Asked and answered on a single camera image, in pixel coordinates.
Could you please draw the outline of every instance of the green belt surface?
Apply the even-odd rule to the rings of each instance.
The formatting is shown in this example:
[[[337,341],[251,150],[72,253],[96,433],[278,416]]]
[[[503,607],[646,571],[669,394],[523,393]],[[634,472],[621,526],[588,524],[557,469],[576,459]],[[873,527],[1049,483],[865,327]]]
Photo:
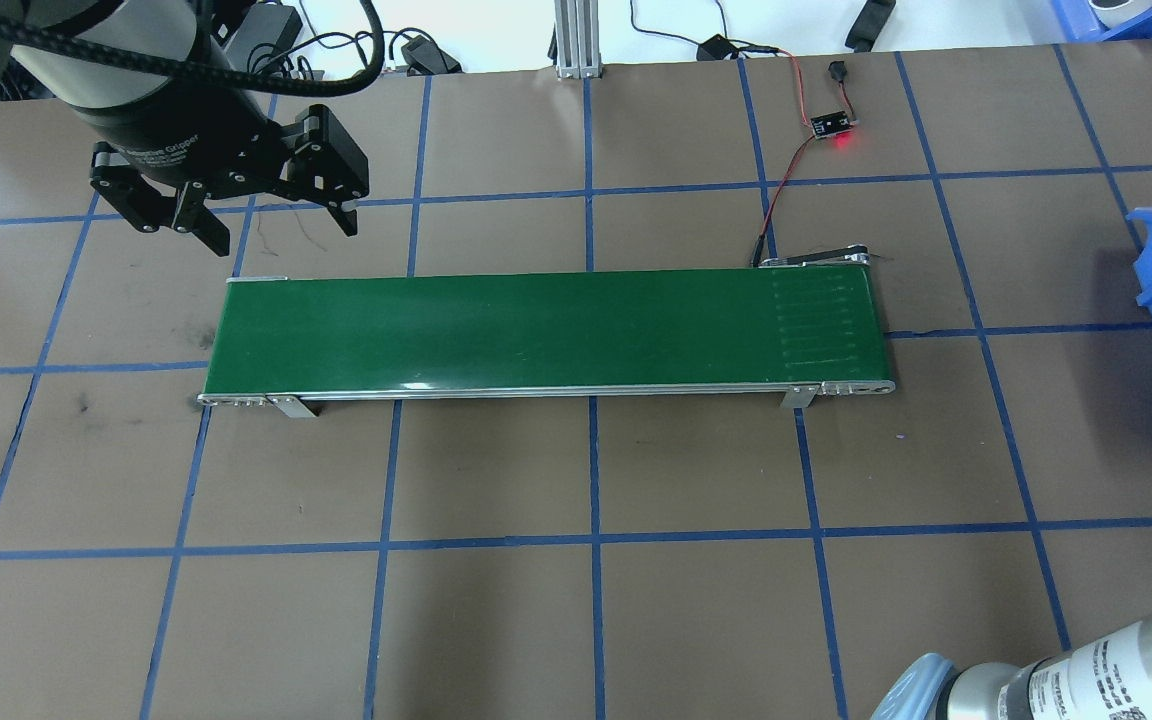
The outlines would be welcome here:
[[[232,282],[200,400],[889,380],[869,267],[826,264]]]

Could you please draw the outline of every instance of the black cable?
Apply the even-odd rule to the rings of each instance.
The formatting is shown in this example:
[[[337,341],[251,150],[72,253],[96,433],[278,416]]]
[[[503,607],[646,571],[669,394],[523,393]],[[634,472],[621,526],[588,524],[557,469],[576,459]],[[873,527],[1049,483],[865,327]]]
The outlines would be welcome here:
[[[714,0],[718,5],[718,17],[723,21],[723,37],[727,37],[727,10],[723,9],[723,0]]]
[[[376,7],[371,0],[358,0],[358,3],[362,5],[362,12],[367,15],[367,23],[371,25],[372,32],[379,31],[380,17],[376,15]],[[88,63],[108,65],[111,68],[132,70],[134,73],[154,74],[154,76],[200,82],[206,83],[206,85],[301,97],[338,97],[351,94],[371,85],[376,78],[380,77],[381,65],[384,65],[384,55],[381,54],[385,47],[382,36],[372,36],[370,59],[367,59],[365,67],[351,77],[329,81],[298,81],[253,76],[251,73],[221,68],[215,65],[134,53],[130,50],[119,50],[97,44],[97,41],[78,40],[78,38],[51,32],[47,29],[31,26],[31,24],[7,18],[3,15],[0,15],[0,40],[36,47],[45,53],[65,55],[88,61]]]
[[[732,45],[736,45],[738,41],[741,53],[763,53],[767,55],[778,55],[782,53],[780,47],[774,45],[758,45],[755,44],[755,41],[736,40],[735,37],[728,37],[727,41],[730,41]]]
[[[366,55],[364,54],[364,50],[362,50],[362,45],[358,44],[357,36],[348,35],[348,33],[344,33],[344,32],[324,32],[323,35],[317,35],[314,37],[308,38],[308,40],[302,41],[301,45],[293,45],[291,47],[288,47],[288,50],[280,51],[280,53],[276,53],[276,54],[271,53],[271,54],[266,54],[266,55],[260,55],[260,58],[257,58],[257,60],[264,60],[264,59],[267,58],[268,60],[266,60],[266,63],[263,65],[262,68],[268,68],[270,65],[273,65],[275,61],[287,60],[288,56],[291,53],[296,53],[296,51],[298,51],[298,50],[305,50],[308,46],[314,45],[316,41],[323,41],[323,40],[325,40],[325,38],[328,38],[328,37],[343,37],[343,38],[346,38],[348,40],[348,41],[342,41],[342,44],[340,44],[340,45],[332,45],[332,46],[329,46],[331,50],[340,50],[340,47],[346,47],[348,45],[356,46],[357,50],[358,50],[358,58],[362,59],[362,61],[364,61],[364,63],[366,63],[367,59],[366,59]],[[256,51],[260,50],[262,47],[273,47],[273,50],[278,50],[278,46],[274,45],[273,41],[259,41],[259,44],[256,44],[255,46],[252,46],[251,53],[247,54],[247,71],[248,73],[258,73],[259,71],[259,70],[255,69],[255,67],[252,65],[251,55],[255,54]]]
[[[305,21],[305,26],[310,28],[310,35],[313,37],[319,37],[319,29],[314,26],[314,21],[310,18],[310,13],[305,10],[305,1],[296,0],[296,5],[298,6],[298,8],[301,8],[301,18]],[[326,47],[326,50],[334,50],[335,47],[340,47],[340,45],[328,45],[325,44],[325,41],[319,41],[319,45]]]
[[[681,36],[681,35],[675,35],[673,32],[659,31],[659,29],[645,29],[645,28],[641,28],[639,23],[637,23],[636,20],[634,18],[634,0],[630,0],[630,26],[634,28],[634,29],[636,29],[636,31],[639,31],[639,32],[642,32],[644,35],[659,35],[660,37],[672,37],[672,38],[675,38],[675,40],[690,41],[690,44],[695,45],[696,47],[700,47],[700,44],[698,41],[696,41],[696,40],[692,40],[692,38],[690,38],[690,37],[684,37],[684,36]]]

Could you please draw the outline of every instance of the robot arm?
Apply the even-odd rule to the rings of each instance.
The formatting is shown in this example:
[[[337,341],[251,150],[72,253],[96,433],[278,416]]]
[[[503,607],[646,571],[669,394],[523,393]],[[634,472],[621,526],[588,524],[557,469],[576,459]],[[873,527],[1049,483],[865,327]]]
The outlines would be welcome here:
[[[379,24],[370,1],[362,3],[372,23]],[[22,5],[1,0],[0,17],[18,18]],[[357,233],[355,204],[369,192],[364,152],[324,105],[311,105],[296,122],[282,127],[265,118],[250,92],[233,83],[210,85],[236,74],[244,81],[240,85],[262,83],[233,73],[211,32],[183,0],[35,0],[28,20],[52,36],[174,61],[179,68],[220,70],[204,76],[169,65],[177,76],[170,77],[36,46],[13,48],[0,38],[0,73],[12,50],[104,138],[92,152],[92,188],[138,232],[169,227],[195,234],[215,255],[227,255],[229,232],[206,209],[206,200],[270,192],[314,202],[328,210],[343,233]],[[370,83],[361,76],[373,79],[380,63],[374,47],[367,68],[356,76],[359,79],[270,84],[291,86],[294,94],[301,85],[332,88],[312,88],[306,94],[342,94]]]

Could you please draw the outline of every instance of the white floor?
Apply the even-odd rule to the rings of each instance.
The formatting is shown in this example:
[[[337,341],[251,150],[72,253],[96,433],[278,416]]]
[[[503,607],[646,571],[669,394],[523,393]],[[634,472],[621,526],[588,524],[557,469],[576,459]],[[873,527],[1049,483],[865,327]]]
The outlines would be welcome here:
[[[353,0],[300,1],[319,32],[357,32],[366,22]],[[864,0],[723,0],[730,37],[771,44],[791,53],[846,53],[842,41]],[[535,69],[554,24],[552,0],[376,0],[385,28],[418,26],[433,33],[467,73]],[[722,32],[714,0],[635,0],[639,26],[707,40]],[[605,63],[695,60],[695,47],[630,28],[628,0],[599,3]],[[310,37],[306,31],[302,38]],[[900,0],[874,50],[933,50],[1033,45],[1063,40],[1051,0]],[[357,69],[351,50],[306,52],[328,77]]]

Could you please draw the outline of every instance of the blue tape grid line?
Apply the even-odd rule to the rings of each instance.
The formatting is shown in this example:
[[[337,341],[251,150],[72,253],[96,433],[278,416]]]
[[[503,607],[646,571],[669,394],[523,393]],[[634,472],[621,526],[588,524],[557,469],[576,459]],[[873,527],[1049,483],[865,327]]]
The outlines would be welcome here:
[[[581,78],[581,129],[585,147],[585,272],[594,272],[594,103],[590,78]],[[602,652],[602,500],[599,492],[598,397],[589,399],[590,624],[594,635],[594,720],[607,720]]]
[[[1101,138],[1096,136],[1096,128],[1092,127],[1092,118],[1087,114],[1087,106],[1083,104],[1083,94],[1078,91],[1078,85],[1075,85],[1073,74],[1069,73],[1069,63],[1064,60],[1064,51],[1060,48],[1060,45],[1052,45],[1052,51],[1056,53],[1060,71],[1064,75],[1064,84],[1069,86],[1069,94],[1074,97],[1074,105],[1078,106],[1078,115],[1083,118],[1083,127],[1087,129],[1087,139],[1092,141],[1092,147],[1096,150],[1096,159],[1101,161],[1101,173],[1105,173],[1106,182],[1111,183],[1111,191],[1114,192],[1114,202],[1119,205],[1119,213],[1123,215],[1123,223],[1128,228],[1128,234],[1132,236],[1135,249],[1137,251],[1144,250],[1144,243],[1140,242],[1140,234],[1135,229],[1132,220],[1126,219],[1128,204],[1123,199],[1123,191],[1119,190],[1119,181],[1114,179],[1114,169],[1111,167],[1111,159],[1105,154],[1105,147],[1101,146]]]
[[[15,430],[13,430],[12,442],[8,445],[8,450],[3,457],[3,469],[0,470],[0,507],[3,506],[3,493],[6,486],[8,486],[8,478],[12,475],[12,465],[15,462],[15,456],[17,456],[17,450],[20,448],[20,437],[24,433],[24,424],[29,419],[29,409],[33,406],[33,397],[38,391],[38,382],[41,380],[41,369],[47,364],[47,354],[51,351],[52,340],[55,340],[56,328],[60,327],[60,314],[65,312],[65,301],[69,300],[69,288],[74,283],[74,273],[78,270],[78,258],[83,255],[83,247],[88,242],[88,233],[91,232],[91,215],[96,213],[96,202],[99,196],[92,192],[91,200],[88,202],[88,214],[86,219],[83,219],[82,227],[78,230],[78,237],[74,241],[74,251],[69,256],[69,266],[65,270],[65,281],[60,285],[60,293],[56,296],[55,309],[51,311],[51,323],[47,324],[47,333],[41,341],[41,348],[38,350],[38,361],[35,363],[33,373],[29,378],[29,389],[24,396],[24,402],[20,407],[20,417],[17,424],[15,424]]]
[[[420,236],[420,197],[425,184],[425,146],[429,143],[429,106],[433,77],[425,77],[420,92],[420,132],[416,137],[416,180],[412,181],[411,236],[407,241],[407,276],[416,274],[417,238]],[[389,536],[394,520],[394,487],[397,482],[397,434],[402,429],[403,401],[394,402],[389,420],[389,460],[385,465],[385,500],[380,510],[380,541],[376,545],[376,588],[371,597],[371,630],[367,669],[362,691],[362,720],[376,717],[376,679],[380,673],[380,634],[385,611],[385,579],[389,577]]]
[[[980,536],[1028,533],[1028,520],[1010,523],[941,523],[929,525],[858,525],[812,528],[755,528],[740,530],[669,530],[669,532],[599,533],[605,544],[682,541],[765,541],[765,539],[884,538],[907,536]],[[1038,529],[1049,532],[1152,528],[1146,518],[1039,520]],[[407,539],[387,543],[388,552],[425,552],[500,547],[554,547],[593,544],[593,535],[505,536],[477,538]],[[247,555],[312,555],[312,553],[378,552],[379,541],[311,541],[268,544],[220,544],[184,547],[105,547],[58,550],[0,550],[0,560],[96,560],[101,558],[229,558]]]
[[[1031,170],[980,170],[961,173],[941,173],[940,179],[1017,179],[1017,177],[1041,177],[1041,176],[1094,176],[1094,174],[1109,173],[1152,173],[1152,165],[1108,165],[1108,167],[1097,168],[1055,168],[1055,169],[1031,169]],[[791,179],[786,183],[788,187],[799,185],[823,185],[823,184],[872,184],[884,182],[918,182],[932,179],[927,173],[890,174],[890,176],[847,176],[835,179]],[[654,195],[668,192],[706,192],[715,190],[759,190],[768,191],[776,187],[780,179],[757,179],[746,182],[714,182],[714,183],[690,183],[690,184],[662,184],[644,187],[594,187],[590,190],[553,190],[536,192],[500,192],[492,195],[444,195],[420,197],[422,205],[449,204],[449,202],[494,202],[494,200],[547,200],[552,197],[594,197],[604,195]],[[361,209],[372,209],[372,206],[385,205],[414,205],[417,199],[414,197],[381,197],[381,199],[358,200]],[[1126,204],[1120,202],[1121,209],[1126,211]],[[319,206],[312,202],[270,202],[270,204],[257,205],[256,213],[280,213],[287,210],[318,210]],[[214,209],[212,213],[219,215],[245,213],[247,209]],[[93,222],[106,222],[106,220],[122,220],[115,214],[99,214],[90,218]],[[3,225],[38,225],[38,223],[77,223],[88,220],[84,215],[55,215],[36,218],[0,218],[0,227]]]
[[[759,200],[763,202],[763,214],[767,215],[771,199],[767,187],[767,168],[763,164],[763,137],[758,134],[758,118],[755,115],[755,94],[749,88],[749,71],[745,69],[745,59],[736,59],[736,70],[740,73],[740,90],[745,97],[745,114],[749,116],[749,137],[755,142],[755,167],[758,168],[758,192]],[[780,251],[776,250],[776,228],[772,223],[767,225],[767,256],[776,258]]]
[[[820,509],[814,497],[812,450],[808,447],[808,427],[803,409],[794,410],[794,425],[799,438],[799,462],[803,464],[803,492],[806,495],[808,518],[812,524],[812,551],[817,564],[817,584],[820,588],[820,614],[824,620],[824,641],[829,653],[829,675],[833,677],[833,700],[838,717],[847,720],[847,692],[842,682],[842,657],[838,652],[838,630],[833,621],[833,593],[829,592],[829,569],[824,555],[824,532],[820,529]]]
[[[278,109],[278,96],[270,97],[270,106],[265,109],[265,118],[273,118]],[[247,197],[247,205],[243,206],[243,227],[238,232],[238,247],[234,251],[234,264],[229,276],[237,278],[243,273],[243,259],[247,258],[247,238],[251,234],[252,217],[256,211],[256,196]],[[180,578],[180,560],[183,559],[183,548],[189,532],[189,518],[194,515],[194,497],[198,488],[198,471],[202,470],[202,455],[207,445],[207,429],[211,427],[211,407],[202,409],[198,418],[198,434],[194,442],[194,455],[189,460],[189,477],[185,483],[184,498],[180,501],[180,521],[177,523],[177,536],[172,547],[172,564],[168,568],[168,582],[162,590],[162,605],[159,609],[159,624],[154,631],[154,647],[150,651],[150,667],[145,674],[145,689],[141,694],[141,720],[150,719],[150,710],[154,706],[154,690],[159,679],[159,667],[162,662],[162,646],[168,635],[168,623],[172,620],[172,607],[175,605],[175,588]]]
[[[389,461],[385,465],[385,500],[380,511],[380,541],[376,544],[376,589],[371,596],[371,632],[367,639],[367,670],[362,691],[362,719],[376,717],[376,679],[380,673],[380,630],[385,611],[385,578],[389,574],[389,539],[394,521],[394,486],[397,479],[397,431],[402,427],[403,401],[394,402],[389,420]]]
[[[990,387],[993,391],[993,400],[998,407],[998,419],[1002,423],[1002,433],[1007,441],[1007,450],[1011,455],[1011,469],[1016,473],[1016,488],[1020,492],[1021,505],[1024,505],[1025,518],[1028,518],[1030,536],[1033,537],[1034,552],[1038,556],[1038,568],[1043,571],[1043,584],[1047,589],[1047,600],[1051,605],[1052,620],[1056,624],[1056,635],[1060,637],[1061,649],[1069,650],[1069,630],[1064,624],[1064,611],[1061,609],[1060,596],[1056,592],[1056,579],[1052,575],[1051,561],[1047,559],[1047,546],[1043,541],[1043,530],[1038,525],[1038,514],[1034,510],[1033,498],[1029,493],[1029,479],[1025,477],[1025,468],[1020,458],[1020,447],[1016,446],[1016,434],[1011,430],[1011,416],[1007,411],[1007,402],[1002,395],[1002,384],[998,380],[998,370],[993,363],[993,351],[990,348],[990,336],[984,332],[984,323],[980,320],[980,309],[975,300],[972,290],[972,275],[968,272],[967,260],[963,249],[958,244],[958,236],[954,228],[954,218],[950,214],[950,205],[945,197],[945,187],[937,173],[937,159],[932,156],[932,146],[927,141],[927,131],[923,127],[923,118],[918,111],[918,100],[914,97],[914,85],[909,81],[909,71],[905,69],[905,60],[900,53],[895,53],[896,69],[900,71],[902,85],[905,86],[905,99],[909,101],[910,113],[914,114],[914,128],[918,131],[918,141],[923,145],[923,154],[927,158],[927,169],[932,174],[932,187],[935,191],[937,204],[941,209],[941,218],[945,220],[945,230],[950,241],[954,260],[957,264],[958,276],[963,281],[963,293],[967,295],[968,306],[972,311],[972,325],[975,334],[980,342],[980,355],[984,366],[990,378]]]

